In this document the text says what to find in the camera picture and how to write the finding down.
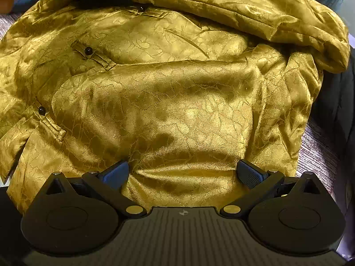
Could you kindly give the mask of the golden yellow satin jacket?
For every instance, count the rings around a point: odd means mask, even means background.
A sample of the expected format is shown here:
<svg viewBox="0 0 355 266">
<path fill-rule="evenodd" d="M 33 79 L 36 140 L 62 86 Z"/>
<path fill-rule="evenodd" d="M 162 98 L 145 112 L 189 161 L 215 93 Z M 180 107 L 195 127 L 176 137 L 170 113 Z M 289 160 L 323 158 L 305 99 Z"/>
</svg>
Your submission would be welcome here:
<svg viewBox="0 0 355 266">
<path fill-rule="evenodd" d="M 1 41 L 1 179 L 24 213 L 52 172 L 126 160 L 145 208 L 223 207 L 242 158 L 296 174 L 349 56 L 315 0 L 39 0 Z"/>
</svg>

